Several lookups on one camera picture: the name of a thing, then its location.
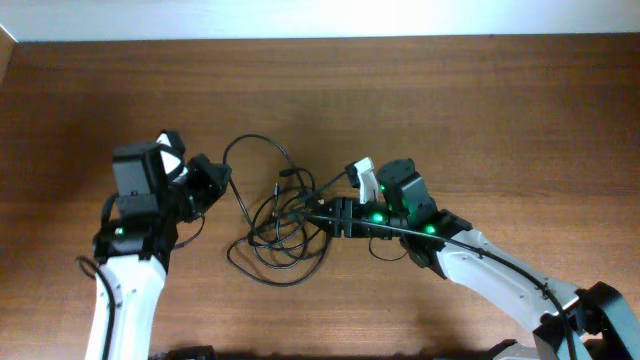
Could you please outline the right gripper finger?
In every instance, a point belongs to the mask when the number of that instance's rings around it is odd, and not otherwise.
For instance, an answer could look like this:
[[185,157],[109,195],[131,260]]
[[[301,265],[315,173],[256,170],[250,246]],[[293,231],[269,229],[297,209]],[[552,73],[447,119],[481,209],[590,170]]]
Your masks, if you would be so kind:
[[333,220],[327,216],[317,214],[293,214],[292,219],[310,223],[329,235],[333,234]]
[[292,217],[304,219],[307,214],[326,215],[329,212],[329,205],[330,203],[324,199],[309,201],[294,207],[292,209]]

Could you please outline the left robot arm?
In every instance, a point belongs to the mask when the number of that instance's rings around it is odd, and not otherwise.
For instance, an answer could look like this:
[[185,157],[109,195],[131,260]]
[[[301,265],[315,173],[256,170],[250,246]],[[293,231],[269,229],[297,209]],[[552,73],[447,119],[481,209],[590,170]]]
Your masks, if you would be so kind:
[[117,190],[103,205],[92,256],[76,259],[96,284],[88,359],[148,357],[171,254],[184,245],[177,227],[203,221],[226,191],[230,166],[204,154],[186,160],[185,151],[177,132],[163,130],[113,152]]

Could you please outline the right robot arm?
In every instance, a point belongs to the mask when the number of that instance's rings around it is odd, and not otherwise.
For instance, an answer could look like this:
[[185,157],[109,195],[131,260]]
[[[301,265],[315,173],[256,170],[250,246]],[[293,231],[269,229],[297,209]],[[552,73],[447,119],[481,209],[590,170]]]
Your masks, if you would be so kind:
[[638,358],[639,320],[619,291],[603,282],[580,288],[499,249],[470,222],[437,207],[412,159],[375,169],[365,158],[347,174],[358,197],[293,215],[332,237],[396,238],[418,267],[474,291],[532,334],[534,346],[507,341],[492,358]]

